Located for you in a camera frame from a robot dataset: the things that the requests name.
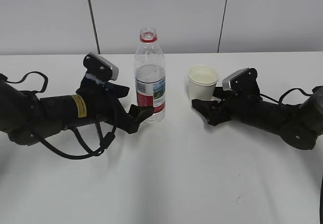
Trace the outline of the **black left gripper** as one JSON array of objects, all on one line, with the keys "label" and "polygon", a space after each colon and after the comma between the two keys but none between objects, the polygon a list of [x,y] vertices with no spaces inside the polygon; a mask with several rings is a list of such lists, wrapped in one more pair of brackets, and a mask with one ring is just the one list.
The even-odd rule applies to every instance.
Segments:
[{"label": "black left gripper", "polygon": [[119,99],[126,97],[129,91],[127,86],[84,77],[76,93],[84,99],[89,118],[117,124],[117,128],[133,134],[153,115],[154,107],[132,104],[127,113]]}]

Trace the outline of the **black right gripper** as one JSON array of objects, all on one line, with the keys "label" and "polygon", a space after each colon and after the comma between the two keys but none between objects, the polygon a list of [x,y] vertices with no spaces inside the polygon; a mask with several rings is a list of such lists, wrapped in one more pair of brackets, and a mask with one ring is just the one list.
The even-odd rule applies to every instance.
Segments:
[{"label": "black right gripper", "polygon": [[214,89],[213,97],[220,101],[193,99],[192,107],[212,126],[235,118],[240,120],[247,116],[253,103],[261,100],[256,79],[257,70],[249,69],[244,78],[238,79],[239,84],[233,91],[224,91],[222,87]]}]

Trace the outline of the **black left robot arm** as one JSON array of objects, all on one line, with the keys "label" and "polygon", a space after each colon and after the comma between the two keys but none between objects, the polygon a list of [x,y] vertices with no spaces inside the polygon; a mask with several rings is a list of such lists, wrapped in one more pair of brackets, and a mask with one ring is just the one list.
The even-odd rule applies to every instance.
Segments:
[{"label": "black left robot arm", "polygon": [[125,111],[119,99],[127,96],[129,90],[126,86],[98,84],[83,78],[74,95],[38,98],[35,91],[19,91],[1,79],[1,131],[19,145],[38,143],[27,126],[43,138],[96,121],[116,125],[133,134],[153,114],[154,107],[131,105]]}]

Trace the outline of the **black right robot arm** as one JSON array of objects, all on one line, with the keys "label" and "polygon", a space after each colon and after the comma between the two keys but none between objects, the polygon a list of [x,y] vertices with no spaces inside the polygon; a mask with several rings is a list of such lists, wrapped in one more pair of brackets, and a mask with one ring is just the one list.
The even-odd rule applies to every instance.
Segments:
[{"label": "black right robot arm", "polygon": [[312,150],[322,135],[322,86],[307,96],[301,104],[284,104],[284,98],[294,89],[286,91],[279,100],[268,98],[260,92],[257,70],[237,70],[216,87],[216,100],[192,100],[192,106],[207,123],[217,126],[228,121],[238,121],[281,137],[288,145],[300,150]]}]

